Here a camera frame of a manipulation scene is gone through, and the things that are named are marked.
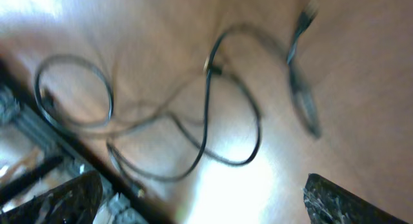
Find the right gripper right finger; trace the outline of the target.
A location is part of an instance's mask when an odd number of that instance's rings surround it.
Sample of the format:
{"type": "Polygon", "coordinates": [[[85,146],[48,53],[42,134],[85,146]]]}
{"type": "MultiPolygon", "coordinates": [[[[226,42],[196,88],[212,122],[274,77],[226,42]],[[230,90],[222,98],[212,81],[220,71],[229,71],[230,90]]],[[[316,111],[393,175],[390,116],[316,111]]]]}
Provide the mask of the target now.
{"type": "Polygon", "coordinates": [[[308,175],[303,202],[311,223],[404,223],[319,174],[308,175]]]}

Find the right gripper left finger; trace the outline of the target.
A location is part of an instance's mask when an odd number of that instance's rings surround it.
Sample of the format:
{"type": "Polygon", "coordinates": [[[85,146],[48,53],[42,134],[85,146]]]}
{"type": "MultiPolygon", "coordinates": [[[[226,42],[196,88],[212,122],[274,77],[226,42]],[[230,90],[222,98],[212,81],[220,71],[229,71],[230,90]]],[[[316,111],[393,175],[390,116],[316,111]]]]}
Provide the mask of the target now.
{"type": "Polygon", "coordinates": [[[1,223],[92,223],[103,198],[101,176],[84,173],[1,214],[1,223]]]}

